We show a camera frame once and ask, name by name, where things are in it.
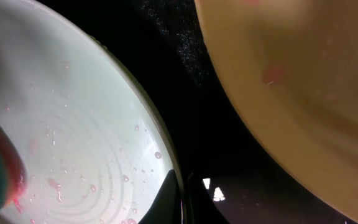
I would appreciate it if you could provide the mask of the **light green plate front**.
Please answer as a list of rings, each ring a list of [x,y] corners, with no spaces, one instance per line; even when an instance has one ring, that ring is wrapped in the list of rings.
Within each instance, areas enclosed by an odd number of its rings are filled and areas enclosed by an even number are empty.
[[[180,189],[146,92],[105,46],[37,1],[0,1],[0,127],[26,173],[0,223],[139,223],[170,170]]]

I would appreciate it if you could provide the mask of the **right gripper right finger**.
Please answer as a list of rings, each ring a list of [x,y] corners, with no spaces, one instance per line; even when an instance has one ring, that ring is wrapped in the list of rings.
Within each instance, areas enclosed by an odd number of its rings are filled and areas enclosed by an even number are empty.
[[[191,224],[228,224],[205,189],[201,177],[188,176],[187,217]]]

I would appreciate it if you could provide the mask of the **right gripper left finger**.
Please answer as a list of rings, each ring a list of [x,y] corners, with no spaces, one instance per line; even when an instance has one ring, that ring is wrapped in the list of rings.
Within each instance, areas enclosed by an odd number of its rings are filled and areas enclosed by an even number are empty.
[[[158,194],[139,224],[181,224],[181,194],[174,170],[170,170]]]

